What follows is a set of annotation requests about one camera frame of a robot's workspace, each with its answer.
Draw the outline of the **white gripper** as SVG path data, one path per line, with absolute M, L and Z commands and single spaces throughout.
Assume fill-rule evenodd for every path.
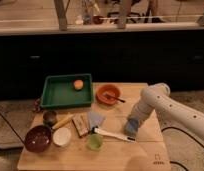
M 153 108 L 144 101 L 138 101 L 132 108 L 128 119 L 137 120 L 139 124 L 143 124 L 152 114 Z

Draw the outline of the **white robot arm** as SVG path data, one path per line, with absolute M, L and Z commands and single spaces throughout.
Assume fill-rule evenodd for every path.
M 204 113 L 176 102 L 169 97 L 170 88 L 158 83 L 143 88 L 139 101 L 133 106 L 127 119 L 127 126 L 136 133 L 154 110 L 171 115 L 179 123 L 204 140 Z

